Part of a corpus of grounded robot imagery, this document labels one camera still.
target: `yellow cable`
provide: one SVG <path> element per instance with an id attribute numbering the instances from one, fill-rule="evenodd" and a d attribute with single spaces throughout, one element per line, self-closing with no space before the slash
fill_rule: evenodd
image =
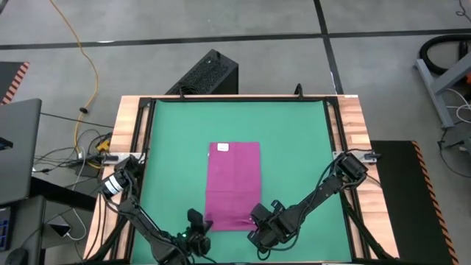
<path id="1" fill-rule="evenodd" d="M 93 92 L 93 95 L 88 100 L 87 104 L 85 104 L 84 108 L 86 109 L 91 104 L 91 102 L 96 98 L 96 95 L 98 94 L 98 81 L 99 81 L 98 72 L 96 71 L 96 67 L 93 64 L 93 61 L 84 52 L 84 50 L 82 48 L 82 44 L 80 43 L 80 39 L 77 36 L 77 34 L 75 33 L 72 26 L 70 25 L 70 23 L 68 22 L 67 18 L 65 18 L 64 14 L 62 14 L 62 12 L 60 12 L 59 7 L 57 7 L 57 5 L 52 0 L 49 0 L 49 1 L 51 2 L 52 6 L 56 9 L 56 11 L 59 13 L 59 15 L 62 17 L 64 22 L 67 24 L 67 27 L 71 30 L 72 34 L 74 34 L 75 40 L 77 41 L 77 45 L 80 48 L 80 52 L 82 52 L 83 56 L 85 56 L 85 58 L 87 58 L 88 62 L 90 62 L 90 64 L 91 64 L 91 67 L 93 68 L 93 71 L 95 72 L 95 91 Z M 80 150 L 78 149 L 78 146 L 77 146 L 77 135 L 78 135 L 78 132 L 79 132 L 80 122 L 83 119 L 83 115 L 84 115 L 84 113 L 81 112 L 80 115 L 79 115 L 79 118 L 77 119 L 78 122 L 75 124 L 74 146 L 75 146 L 75 150 L 77 151 L 77 153 L 80 152 Z M 100 169 L 101 168 L 101 166 L 96 166 L 96 165 L 94 165 L 90 162 L 87 162 L 87 163 L 88 163 L 88 165 L 90 165 L 91 167 L 94 167 L 95 169 Z"/>

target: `vacuum hose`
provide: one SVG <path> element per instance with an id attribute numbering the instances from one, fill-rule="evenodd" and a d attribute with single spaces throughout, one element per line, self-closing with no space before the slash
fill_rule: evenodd
<path id="1" fill-rule="evenodd" d="M 448 69 L 442 68 L 437 66 L 436 64 L 432 63 L 430 58 L 428 57 L 428 50 L 439 43 L 446 43 L 446 42 L 460 42 L 459 44 L 459 59 L 461 59 L 464 55 L 467 54 L 467 41 L 471 41 L 471 35 L 469 34 L 458 34 L 458 35 L 443 35 L 439 37 L 435 37 L 424 43 L 419 51 L 419 58 L 424 60 L 425 65 L 427 66 L 428 70 L 434 74 L 444 74 Z"/>

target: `black hose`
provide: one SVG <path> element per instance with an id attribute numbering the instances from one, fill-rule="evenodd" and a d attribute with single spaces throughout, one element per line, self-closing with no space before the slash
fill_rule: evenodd
<path id="1" fill-rule="evenodd" d="M 435 37 L 424 43 L 419 51 L 419 58 L 424 60 L 425 65 L 427 66 L 428 70 L 434 74 L 444 74 L 448 69 L 442 68 L 437 66 L 436 64 L 432 63 L 430 58 L 428 57 L 428 50 L 439 43 L 447 43 L 447 42 L 459 42 L 459 41 L 471 41 L 470 34 L 458 34 L 458 35 L 443 35 L 439 37 Z"/>

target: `white label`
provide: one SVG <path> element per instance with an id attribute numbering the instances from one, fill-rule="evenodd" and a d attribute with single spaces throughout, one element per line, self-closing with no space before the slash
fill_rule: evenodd
<path id="1" fill-rule="evenodd" d="M 229 151 L 229 144 L 228 143 L 218 143 L 218 151 L 221 151 L 221 152 Z"/>
<path id="2" fill-rule="evenodd" d="M 123 187 L 119 185 L 118 181 L 116 181 L 115 175 L 110 177 L 111 184 L 118 190 L 118 192 L 123 190 Z"/>
<path id="3" fill-rule="evenodd" d="M 110 191 L 113 195 L 117 195 L 119 191 L 117 191 L 113 185 L 109 181 L 105 181 L 105 186 L 108 188 L 108 191 Z"/>

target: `black box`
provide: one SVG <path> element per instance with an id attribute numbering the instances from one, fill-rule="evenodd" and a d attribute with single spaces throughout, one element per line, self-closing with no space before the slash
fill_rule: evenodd
<path id="1" fill-rule="evenodd" d="M 211 49 L 166 95 L 238 94 L 238 64 Z"/>

